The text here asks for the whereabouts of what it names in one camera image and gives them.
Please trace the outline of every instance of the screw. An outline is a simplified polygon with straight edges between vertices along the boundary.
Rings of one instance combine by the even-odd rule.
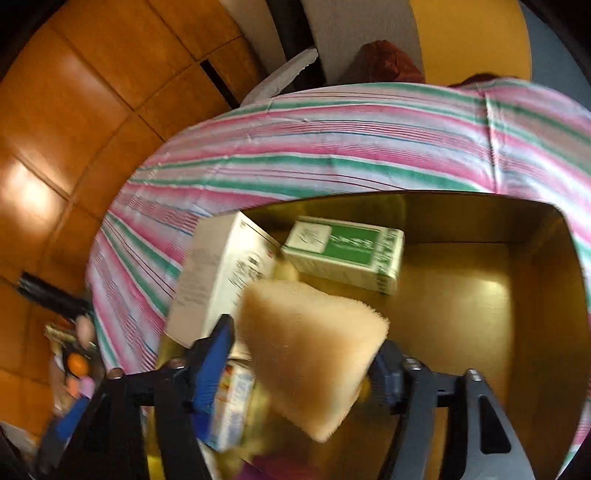
[[[109,380],[117,380],[118,378],[121,378],[124,375],[125,375],[125,372],[123,371],[122,368],[115,367],[115,368],[112,368],[111,370],[109,370],[109,373],[107,373],[107,378]]]
[[[168,363],[168,368],[177,369],[177,368],[184,368],[187,366],[187,360],[182,356],[177,356],[175,358],[171,358]]]
[[[475,370],[473,368],[469,368],[466,373],[468,375],[470,375],[470,378],[474,381],[474,382],[479,382],[482,381],[482,376],[480,373],[478,373],[478,370]]]
[[[420,370],[423,367],[421,362],[411,356],[406,357],[402,364],[406,370]]]

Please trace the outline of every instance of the gray cushion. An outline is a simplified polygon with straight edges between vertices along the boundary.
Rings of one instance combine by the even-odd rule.
[[[301,0],[329,85],[366,43],[388,40],[423,71],[417,24],[408,0]]]

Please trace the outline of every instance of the green and white box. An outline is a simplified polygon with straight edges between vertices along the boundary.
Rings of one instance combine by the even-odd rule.
[[[389,295],[403,249],[402,230],[314,217],[299,217],[281,247],[302,273]]]

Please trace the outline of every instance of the gold container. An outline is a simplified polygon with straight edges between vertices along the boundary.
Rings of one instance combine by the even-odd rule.
[[[300,215],[403,230],[393,296],[301,280],[372,306],[390,319],[388,337],[431,370],[483,373],[536,478],[557,476],[586,397],[591,351],[580,265],[556,208],[487,194],[391,192],[276,203],[244,214],[280,242]],[[163,338],[159,364],[178,349]],[[220,457],[222,471],[236,456],[283,451],[323,479],[376,478],[396,421],[371,400],[359,401],[333,437],[318,444],[275,414],[257,387],[242,446]],[[446,421],[445,409],[437,409],[426,478],[439,474]]]

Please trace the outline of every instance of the table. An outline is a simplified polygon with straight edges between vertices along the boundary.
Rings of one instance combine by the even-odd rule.
[[[107,369],[151,369],[202,217],[376,190],[540,200],[568,220],[591,309],[591,112],[497,79],[450,89],[373,83],[308,90],[187,128],[137,169],[96,235],[86,280]],[[574,440],[591,427],[588,406]]]

